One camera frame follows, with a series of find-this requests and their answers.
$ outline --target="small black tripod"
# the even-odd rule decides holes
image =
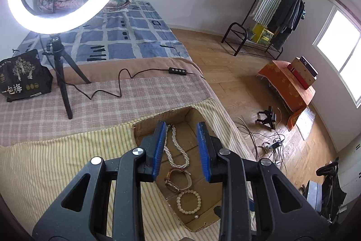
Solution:
[[[261,122],[264,125],[269,124],[271,129],[276,130],[276,114],[273,112],[272,106],[269,106],[268,110],[258,112],[257,114],[265,114],[267,116],[265,119],[257,119],[257,122]]]
[[[76,65],[75,61],[73,61],[72,57],[68,55],[65,51],[64,45],[61,43],[59,35],[50,35],[51,46],[53,47],[53,55],[54,55],[54,65],[56,70],[56,80],[58,86],[60,88],[61,96],[63,97],[63,102],[65,105],[66,113],[69,119],[73,118],[73,112],[70,107],[69,98],[66,91],[65,77],[64,77],[64,69],[63,69],[63,61],[61,57],[63,57],[70,67],[85,81],[85,83],[90,84],[91,82],[84,75],[84,73],[80,70],[80,68]]]

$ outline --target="window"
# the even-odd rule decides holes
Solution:
[[[361,104],[360,31],[351,18],[334,5],[313,44],[338,73],[356,107]]]

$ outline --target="window frame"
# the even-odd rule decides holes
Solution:
[[[324,26],[322,27],[320,33],[318,34],[317,38],[315,39],[315,41],[313,42],[313,46],[317,49],[317,51],[324,57],[324,59],[327,61],[327,63],[331,66],[331,68],[337,73],[338,77],[341,79],[342,83],[344,84],[344,86],[346,87],[348,93],[350,94],[352,101],[355,103],[356,108],[359,108],[359,106],[361,105],[361,97],[359,98],[354,98],[352,92],[350,91],[350,88],[347,86],[346,82],[344,81],[344,79],[341,76],[341,72],[344,69],[344,67],[346,66],[346,64],[348,63],[348,61],[350,60],[351,56],[353,55],[358,43],[360,42],[361,39],[361,24],[359,25],[356,21],[353,20],[352,16],[346,11],[344,10],[341,6],[338,6],[335,1],[329,0],[332,4],[332,10],[326,20],[326,23],[324,24]],[[350,55],[348,56],[348,58],[346,59],[346,61],[344,62],[344,64],[342,65],[341,69],[338,71],[335,66],[332,64],[332,62],[327,58],[327,56],[322,52],[322,50],[320,48],[318,48],[318,43],[321,41],[321,39],[323,38],[324,34],[326,33],[327,29],[329,28],[333,17],[335,16],[336,12],[339,11],[341,14],[343,14],[355,27],[356,29],[360,32],[360,37],[359,40],[357,40],[354,48],[352,49]]]

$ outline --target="jewelry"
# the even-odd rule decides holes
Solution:
[[[170,180],[170,174],[172,174],[172,172],[178,172],[178,173],[183,173],[185,175],[185,177],[187,178],[188,180],[188,186],[186,188],[179,188],[176,184],[174,184],[171,180]],[[167,177],[164,179],[165,180],[165,186],[173,191],[173,192],[180,192],[180,191],[184,191],[184,190],[187,190],[189,189],[191,186],[192,186],[192,178],[191,178],[191,173],[188,172],[187,170],[185,169],[178,169],[178,168],[175,168],[175,169],[170,169],[169,172],[168,172],[168,175]]]
[[[168,147],[167,147],[167,135],[168,135],[168,130],[169,128],[172,129],[172,140],[174,143],[174,146],[180,151],[181,154],[183,154],[184,159],[185,159],[185,164],[183,165],[177,165],[174,163],[174,160],[172,158],[172,154],[170,153]],[[187,155],[187,153],[184,151],[184,149],[178,144],[177,139],[176,139],[176,126],[174,125],[168,125],[167,126],[167,132],[165,134],[165,144],[164,144],[164,151],[167,154],[169,163],[172,167],[174,168],[186,168],[187,166],[189,166],[189,157]]]
[[[185,211],[183,208],[182,208],[182,205],[181,205],[181,198],[184,194],[186,193],[192,193],[194,194],[195,196],[197,196],[197,201],[198,201],[198,204],[197,204],[197,208],[192,210],[192,211]],[[177,206],[178,206],[178,209],[181,213],[184,213],[185,215],[193,215],[195,214],[197,211],[199,211],[201,209],[201,205],[202,205],[202,201],[201,201],[201,196],[199,196],[199,194],[194,191],[194,190],[186,190],[186,191],[182,191],[181,193],[178,194],[178,197],[177,197]],[[199,215],[195,215],[194,216],[195,219],[198,219],[199,218]]]

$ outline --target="clothes rack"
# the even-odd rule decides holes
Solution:
[[[241,24],[239,24],[237,22],[234,22],[228,27],[228,30],[227,30],[226,34],[224,35],[221,43],[225,42],[235,52],[234,56],[237,56],[238,53],[241,52],[241,53],[244,53],[244,54],[250,54],[250,55],[253,55],[253,56],[262,56],[262,57],[267,57],[267,58],[272,58],[272,59],[277,60],[279,58],[279,56],[282,54],[283,48],[278,50],[278,49],[274,48],[271,43],[269,43],[268,45],[262,45],[262,44],[259,44],[259,43],[256,43],[256,42],[252,41],[252,40],[247,39],[248,34],[247,34],[247,30],[244,27],[244,23],[246,22],[246,20],[250,16],[250,13],[252,12],[253,8],[255,7],[257,1],[258,0],[254,0],[254,2],[252,3],[252,6],[250,7],[250,10],[248,11],[247,15],[245,16],[245,18],[244,18],[244,20],[243,20],[243,22]],[[241,40],[241,42],[235,42],[235,41],[227,40],[228,34],[230,32],[234,33]],[[238,48],[237,49],[234,48],[231,44],[238,45]],[[252,48],[254,50],[262,51],[262,54],[241,51],[241,49],[244,48],[244,47],[249,47],[249,48]]]

